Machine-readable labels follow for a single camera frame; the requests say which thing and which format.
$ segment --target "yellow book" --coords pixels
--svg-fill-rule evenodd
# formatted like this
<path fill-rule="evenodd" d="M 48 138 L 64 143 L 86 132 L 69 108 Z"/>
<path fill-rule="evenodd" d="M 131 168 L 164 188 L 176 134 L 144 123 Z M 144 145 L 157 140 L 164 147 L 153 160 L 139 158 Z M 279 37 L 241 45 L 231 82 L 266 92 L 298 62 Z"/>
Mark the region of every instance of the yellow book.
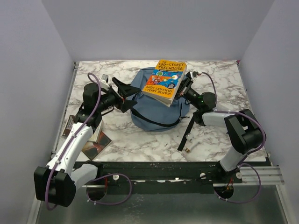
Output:
<path fill-rule="evenodd" d="M 187 65 L 184 62 L 161 59 L 142 92 L 170 106 L 185 76 L 186 68 Z"/>

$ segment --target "backpack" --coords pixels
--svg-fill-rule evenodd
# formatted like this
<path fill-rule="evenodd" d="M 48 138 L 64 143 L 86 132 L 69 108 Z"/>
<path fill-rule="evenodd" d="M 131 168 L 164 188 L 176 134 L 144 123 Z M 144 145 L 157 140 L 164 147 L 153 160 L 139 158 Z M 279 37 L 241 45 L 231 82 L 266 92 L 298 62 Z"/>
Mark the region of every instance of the backpack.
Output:
<path fill-rule="evenodd" d="M 141 90 L 145 86 L 149 77 L 154 71 L 153 67 L 140 69 L 131 86 Z M 144 95 L 142 92 L 129 97 L 137 104 L 131 108 L 131 118 L 133 123 L 147 132 L 163 132 L 175 127 L 181 119 L 189 112 L 189 104 L 184 98 L 173 100 L 170 107 L 158 100 Z"/>

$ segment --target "orange book cover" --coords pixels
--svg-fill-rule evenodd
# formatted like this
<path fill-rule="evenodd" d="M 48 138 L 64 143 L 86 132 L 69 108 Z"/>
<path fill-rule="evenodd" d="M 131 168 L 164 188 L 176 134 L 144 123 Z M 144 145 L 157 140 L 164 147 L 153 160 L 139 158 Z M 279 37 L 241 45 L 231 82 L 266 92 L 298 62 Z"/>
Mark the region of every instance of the orange book cover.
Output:
<path fill-rule="evenodd" d="M 142 91 L 164 98 L 172 98 L 176 93 L 176 87 L 180 84 L 180 79 L 184 75 L 186 67 L 184 62 L 161 59 Z"/>

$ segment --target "gray floor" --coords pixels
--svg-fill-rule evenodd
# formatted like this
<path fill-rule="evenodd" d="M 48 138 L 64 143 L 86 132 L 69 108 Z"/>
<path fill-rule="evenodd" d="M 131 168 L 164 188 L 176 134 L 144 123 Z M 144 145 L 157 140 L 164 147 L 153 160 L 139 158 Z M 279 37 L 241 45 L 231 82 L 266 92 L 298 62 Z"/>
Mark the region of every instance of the gray floor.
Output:
<path fill-rule="evenodd" d="M 250 198 L 257 186 L 238 187 L 232 199 Z M 107 196 L 117 201 L 124 196 Z M 117 206 L 87 203 L 85 189 L 77 191 L 68 208 L 47 211 L 41 206 L 39 224 L 285 224 L 275 186 L 263 187 L 258 199 L 231 204 L 215 195 L 132 195 Z"/>

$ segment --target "table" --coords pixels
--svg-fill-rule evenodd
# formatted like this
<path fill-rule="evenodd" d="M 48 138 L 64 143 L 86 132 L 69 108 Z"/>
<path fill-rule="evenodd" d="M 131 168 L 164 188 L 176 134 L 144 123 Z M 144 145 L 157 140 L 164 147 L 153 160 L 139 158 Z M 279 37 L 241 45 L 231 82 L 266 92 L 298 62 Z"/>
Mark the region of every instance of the table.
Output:
<path fill-rule="evenodd" d="M 248 97 L 242 84 L 236 61 L 186 62 L 187 71 L 205 71 L 209 73 L 216 86 L 220 109 L 239 111 L 250 108 Z M 74 81 L 63 126 L 69 115 L 76 115 L 82 104 L 83 87 L 90 81 L 87 73 L 100 77 L 110 76 L 124 83 L 130 83 L 140 68 L 155 67 L 157 61 L 92 61 L 80 62 Z M 193 89 L 198 93 L 213 92 L 208 77 L 202 75 L 194 82 Z M 196 109 L 191 106 L 187 116 Z M 189 119 L 183 119 L 175 128 L 162 133 L 149 133 L 132 123 L 130 112 L 122 114 L 114 110 L 103 117 L 103 132 L 112 140 L 94 161 L 218 161 L 229 150 L 231 144 L 225 128 L 194 125 L 192 132 L 198 135 L 200 144 L 190 153 L 179 152 L 178 145 L 187 128 Z M 58 149 L 65 138 L 60 137 Z M 251 154 L 248 161 L 265 161 L 265 150 Z M 77 161 L 88 158 L 81 152 Z"/>

